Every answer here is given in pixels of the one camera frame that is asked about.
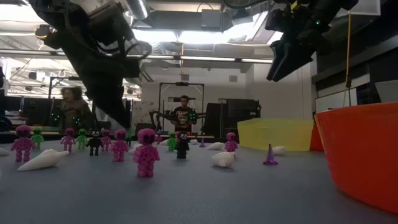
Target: white seashell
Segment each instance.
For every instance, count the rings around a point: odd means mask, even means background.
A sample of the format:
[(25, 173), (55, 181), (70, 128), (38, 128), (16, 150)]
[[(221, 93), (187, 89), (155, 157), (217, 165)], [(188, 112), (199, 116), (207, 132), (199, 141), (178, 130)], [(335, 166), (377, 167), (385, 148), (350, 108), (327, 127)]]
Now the white seashell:
[(216, 142), (207, 147), (208, 150), (222, 150), (224, 143)]
[(283, 156), (286, 153), (286, 148), (285, 146), (272, 147), (272, 152), (274, 155)]
[(55, 166), (59, 160), (67, 154), (69, 154), (68, 151), (58, 152), (54, 149), (46, 149), (40, 155), (20, 166), (18, 171), (36, 170)]
[(168, 139), (162, 141), (161, 143), (159, 143), (160, 146), (166, 146), (167, 145), (167, 141)]
[(142, 144), (139, 143), (135, 143), (132, 147), (132, 149), (129, 150), (129, 154), (134, 154), (134, 152), (136, 151), (137, 147), (142, 146)]
[(196, 140), (196, 139), (192, 139), (190, 142), (191, 142), (193, 145), (199, 144), (198, 140)]
[(8, 156), (9, 154), (10, 153), (7, 150), (0, 148), (0, 156)]
[(214, 166), (232, 167), (235, 158), (235, 152), (221, 152), (211, 157)]

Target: wall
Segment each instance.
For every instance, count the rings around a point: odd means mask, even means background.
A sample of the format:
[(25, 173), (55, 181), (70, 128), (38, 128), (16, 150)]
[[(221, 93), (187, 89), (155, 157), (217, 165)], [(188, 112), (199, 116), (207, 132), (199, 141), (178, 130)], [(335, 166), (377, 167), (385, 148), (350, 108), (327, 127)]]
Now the wall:
[[(246, 79), (245, 74), (238, 69), (207, 69), (202, 68), (184, 68), (185, 74), (190, 75), (189, 83), (203, 83), (205, 84), (205, 103), (218, 103), (221, 98), (246, 98)], [(147, 68), (148, 74), (154, 79), (154, 83), (142, 84), (142, 101), (152, 101), (158, 103), (159, 100), (159, 82), (180, 82), (180, 69), (169, 68), (168, 70), (161, 70), (159, 68)], [(238, 82), (230, 83), (229, 76), (237, 75)], [(180, 97), (181, 95), (188, 95), (191, 98), (196, 98), (201, 101), (201, 93), (203, 92), (201, 86), (162, 86), (161, 101), (168, 101), (169, 97)]]
[[(361, 77), (353, 78), (351, 80), (351, 87), (355, 88), (357, 86), (360, 86), (360, 85), (363, 85), (363, 84), (366, 84), (366, 83), (369, 83), (369, 82), (370, 82), (370, 76), (369, 76), (369, 74), (365, 74), (365, 75), (363, 75)], [(323, 97), (323, 96), (327, 96), (327, 95), (330, 95), (330, 94), (334, 94), (334, 93), (338, 93), (338, 92), (344, 91), (345, 85), (346, 85), (346, 83), (342, 82), (342, 83), (339, 83), (337, 85), (333, 85), (331, 87), (319, 90), (318, 91), (318, 96), (319, 97)]]
[(268, 81), (271, 65), (255, 64), (246, 74), (246, 95), (260, 100), (263, 118), (312, 119), (310, 64), (279, 82)]

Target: black toy figure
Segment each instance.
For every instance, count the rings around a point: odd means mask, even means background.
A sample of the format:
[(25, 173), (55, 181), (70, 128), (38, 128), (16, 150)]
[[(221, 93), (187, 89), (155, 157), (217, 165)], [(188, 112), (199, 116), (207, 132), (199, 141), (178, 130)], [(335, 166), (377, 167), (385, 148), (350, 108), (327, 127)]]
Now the black toy figure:
[(131, 138), (126, 138), (126, 144), (130, 147), (131, 146)]
[(100, 146), (102, 147), (102, 141), (101, 138), (99, 138), (100, 132), (93, 131), (91, 134), (93, 135), (93, 138), (91, 138), (88, 141), (86, 146), (90, 146), (90, 156), (93, 156), (94, 148), (95, 148), (95, 156), (98, 156), (98, 149), (100, 148)]
[(177, 134), (178, 143), (177, 143), (177, 159), (186, 159), (187, 158), (187, 150), (189, 150), (188, 145), (188, 134), (185, 131), (180, 131)]

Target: ceiling light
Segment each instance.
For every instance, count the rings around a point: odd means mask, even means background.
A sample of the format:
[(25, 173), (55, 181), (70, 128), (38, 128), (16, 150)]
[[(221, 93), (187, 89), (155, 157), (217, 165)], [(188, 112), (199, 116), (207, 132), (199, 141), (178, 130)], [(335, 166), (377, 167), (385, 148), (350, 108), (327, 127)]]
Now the ceiling light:
[(35, 35), (35, 34), (32, 32), (2, 32), (2, 31), (0, 31), (0, 35), (22, 37), (22, 36)]
[(62, 82), (62, 81), (60, 81), (60, 84), (62, 84), (62, 85), (64, 85), (64, 86), (70, 86), (68, 83)]
[(196, 57), (196, 56), (181, 56), (182, 60), (204, 60), (215, 62), (234, 62), (235, 58), (221, 58), (221, 57)]
[(173, 31), (132, 30), (137, 40), (148, 43), (175, 42), (177, 37)]
[(282, 38), (283, 34), (284, 33), (282, 33), (282, 32), (275, 31), (274, 35), (272, 35), (272, 37), (268, 40), (267, 44), (272, 44), (275, 41), (280, 40), (280, 38)]
[(183, 31), (179, 41), (184, 44), (220, 44), (223, 34), (220, 32)]
[(271, 59), (250, 59), (250, 58), (242, 58), (242, 62), (246, 63), (272, 63)]

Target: orange container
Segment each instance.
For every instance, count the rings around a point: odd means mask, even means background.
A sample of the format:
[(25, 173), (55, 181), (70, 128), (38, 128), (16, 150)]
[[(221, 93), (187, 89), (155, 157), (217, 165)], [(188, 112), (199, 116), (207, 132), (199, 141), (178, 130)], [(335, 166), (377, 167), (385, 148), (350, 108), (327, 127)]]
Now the orange container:
[(313, 125), (313, 129), (312, 129), (310, 150), (323, 152), (321, 137), (319, 135), (318, 127), (315, 124)]
[(337, 187), (398, 213), (398, 103), (341, 108), (315, 119)]

